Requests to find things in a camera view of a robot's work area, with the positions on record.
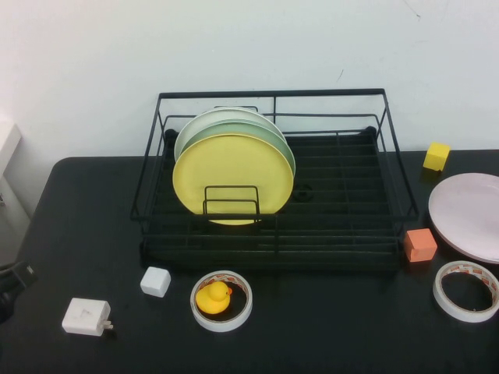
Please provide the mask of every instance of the white wall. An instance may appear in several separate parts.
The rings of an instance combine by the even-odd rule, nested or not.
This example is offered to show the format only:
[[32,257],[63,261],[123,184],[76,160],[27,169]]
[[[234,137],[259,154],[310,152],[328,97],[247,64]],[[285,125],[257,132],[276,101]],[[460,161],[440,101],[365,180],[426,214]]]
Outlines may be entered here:
[[384,87],[402,149],[497,148],[497,37],[496,0],[1,0],[6,176],[32,213],[56,161],[143,154],[161,91]]

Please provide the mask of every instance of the black table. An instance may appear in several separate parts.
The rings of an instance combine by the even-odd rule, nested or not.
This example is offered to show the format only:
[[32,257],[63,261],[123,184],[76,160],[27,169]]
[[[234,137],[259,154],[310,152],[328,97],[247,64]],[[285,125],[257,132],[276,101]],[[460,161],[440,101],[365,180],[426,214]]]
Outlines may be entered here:
[[[424,153],[403,158],[424,220],[436,182],[420,180]],[[173,273],[163,299],[144,295],[140,229],[129,219],[141,162],[54,166],[19,254],[40,279],[0,326],[0,372],[499,372],[499,316],[462,323],[434,301],[438,269],[465,258],[440,241],[431,263],[395,274],[242,273],[253,312],[225,334],[204,330],[190,311],[205,272]],[[471,171],[498,175],[499,151],[452,152],[439,180]],[[73,297],[107,300],[115,333],[65,333]]]

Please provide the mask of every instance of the power adapter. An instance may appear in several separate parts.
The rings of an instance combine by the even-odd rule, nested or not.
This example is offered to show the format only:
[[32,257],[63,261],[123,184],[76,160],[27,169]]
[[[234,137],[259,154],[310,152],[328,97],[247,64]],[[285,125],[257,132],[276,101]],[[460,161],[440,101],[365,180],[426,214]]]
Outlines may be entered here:
[[99,337],[104,330],[113,326],[108,321],[111,307],[108,302],[73,298],[62,320],[62,328],[66,333],[79,333]]

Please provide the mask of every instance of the wire rack tray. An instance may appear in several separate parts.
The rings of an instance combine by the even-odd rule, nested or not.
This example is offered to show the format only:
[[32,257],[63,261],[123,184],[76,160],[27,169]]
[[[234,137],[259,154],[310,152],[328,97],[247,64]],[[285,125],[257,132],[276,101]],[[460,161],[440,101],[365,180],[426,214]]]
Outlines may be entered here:
[[[193,214],[177,199],[178,131],[218,106],[252,108],[285,134],[296,177],[276,214],[260,214],[257,198],[253,214],[209,213],[207,199]],[[383,89],[161,93],[131,212],[144,266],[193,270],[396,269],[417,216]],[[210,222],[220,219],[255,223]]]

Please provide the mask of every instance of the masking tape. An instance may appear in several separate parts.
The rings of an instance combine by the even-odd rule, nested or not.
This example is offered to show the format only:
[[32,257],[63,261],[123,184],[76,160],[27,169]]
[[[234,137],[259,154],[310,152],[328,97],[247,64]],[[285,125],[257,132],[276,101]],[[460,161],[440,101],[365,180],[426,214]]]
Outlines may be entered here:
[[[450,273],[467,273],[480,279],[489,288],[490,293],[492,294],[492,306],[488,309],[474,312],[454,304],[444,293],[444,289],[442,288],[442,279]],[[477,323],[487,321],[499,309],[498,286],[499,282],[497,281],[497,278],[483,266],[469,261],[454,261],[453,263],[444,265],[438,270],[434,282],[434,296],[438,305],[449,315],[464,322]]]
[[[196,293],[203,287],[212,284],[216,281],[224,281],[233,283],[240,287],[246,294],[246,304],[240,314],[227,321],[213,321],[203,316],[196,305]],[[253,293],[251,292],[250,284],[239,274],[228,270],[214,271],[199,279],[190,294],[190,308],[193,310],[193,315],[196,321],[205,329],[214,331],[215,333],[225,333],[232,331],[241,326],[250,316],[253,307]]]

